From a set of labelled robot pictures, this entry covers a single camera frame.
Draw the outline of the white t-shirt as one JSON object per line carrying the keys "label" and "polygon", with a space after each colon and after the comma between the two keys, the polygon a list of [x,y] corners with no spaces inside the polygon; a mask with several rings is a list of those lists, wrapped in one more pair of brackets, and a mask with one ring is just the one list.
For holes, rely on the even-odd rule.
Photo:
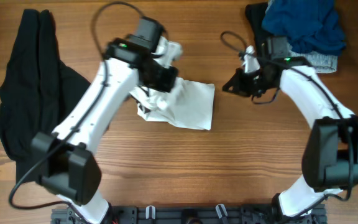
{"label": "white t-shirt", "polygon": [[136,87],[137,114],[151,122],[167,122],[178,128],[210,130],[215,86],[177,78],[171,92]]}

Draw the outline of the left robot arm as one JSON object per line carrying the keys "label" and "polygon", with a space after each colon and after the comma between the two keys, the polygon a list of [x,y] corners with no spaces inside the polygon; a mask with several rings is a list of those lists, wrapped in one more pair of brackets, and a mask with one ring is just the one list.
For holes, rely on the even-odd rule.
{"label": "left robot arm", "polygon": [[163,25],[142,16],[134,34],[116,38],[102,54],[99,74],[73,111],[50,134],[31,141],[37,184],[60,197],[74,220],[110,223],[111,205],[98,188],[102,172],[94,158],[102,136],[131,91],[169,93],[178,70],[179,44],[164,37]]}

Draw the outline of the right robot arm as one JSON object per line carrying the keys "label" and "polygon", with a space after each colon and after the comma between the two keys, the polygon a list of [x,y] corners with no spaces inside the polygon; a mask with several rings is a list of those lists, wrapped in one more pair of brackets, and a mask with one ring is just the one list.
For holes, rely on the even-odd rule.
{"label": "right robot arm", "polygon": [[239,49],[225,39],[221,42],[243,62],[223,91],[249,98],[260,98],[269,89],[282,91],[311,128],[302,174],[275,196],[270,222],[310,217],[312,210],[329,198],[348,201],[358,185],[358,116],[328,90],[304,57],[270,59],[257,56],[251,45]]}

